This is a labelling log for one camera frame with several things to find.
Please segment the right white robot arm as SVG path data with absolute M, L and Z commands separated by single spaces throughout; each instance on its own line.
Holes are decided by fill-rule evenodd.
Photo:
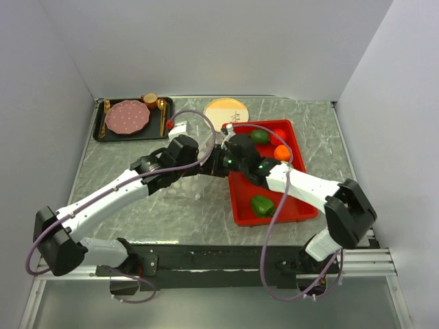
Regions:
M 255 186 L 294 197 L 324 214 L 326 228 L 309 239 L 299 256 L 301 267 L 308 273 L 317 272 L 336 251 L 356 248 L 377 219 L 356 181 L 324 180 L 261 156 L 245 134 L 235 134 L 214 146 L 200 172 L 215 177 L 240 173 Z

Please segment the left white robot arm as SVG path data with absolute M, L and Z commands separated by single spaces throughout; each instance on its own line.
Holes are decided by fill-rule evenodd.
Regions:
M 140 157 L 118 178 L 77 203 L 59 210 L 40 209 L 32 248 L 39 251 L 48 271 L 63 276 L 83 264 L 112 267 L 123 276 L 136 271 L 141 261 L 129 242 L 92 239 L 87 234 L 122 208 L 181 177 L 197 174 L 198 147 L 193 138 L 177 136 L 167 147 Z

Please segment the clear zip top bag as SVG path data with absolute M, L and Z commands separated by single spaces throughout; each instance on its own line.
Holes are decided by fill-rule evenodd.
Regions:
M 192 136 L 198 142 L 199 154 L 198 158 L 202 158 L 207 154 L 209 148 L 218 143 L 220 139 L 219 133 L 208 132 L 199 136 Z M 202 161 L 199 167 L 193 167 L 188 170 L 190 175 L 184 175 L 177 182 L 174 182 L 165 191 L 164 196 L 167 198 L 188 198 L 188 199 L 200 199 L 205 188 L 212 182 L 213 177 L 209 175 L 202 175 L 196 173 L 195 170 L 199 169 L 206 161 Z

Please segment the orange fruit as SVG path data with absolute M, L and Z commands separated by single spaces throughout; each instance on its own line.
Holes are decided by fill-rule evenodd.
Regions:
M 274 150 L 274 158 L 279 161 L 289 162 L 291 159 L 291 152 L 284 145 L 279 145 Z

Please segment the green lime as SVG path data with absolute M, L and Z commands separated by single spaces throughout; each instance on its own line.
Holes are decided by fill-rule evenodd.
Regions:
M 265 130 L 253 130 L 249 136 L 258 145 L 266 145 L 270 142 L 270 135 Z

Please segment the green bell pepper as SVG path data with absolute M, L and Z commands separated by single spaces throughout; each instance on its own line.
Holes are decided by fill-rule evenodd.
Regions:
M 250 200 L 250 207 L 257 218 L 272 217 L 276 212 L 274 202 L 262 195 L 255 195 Z

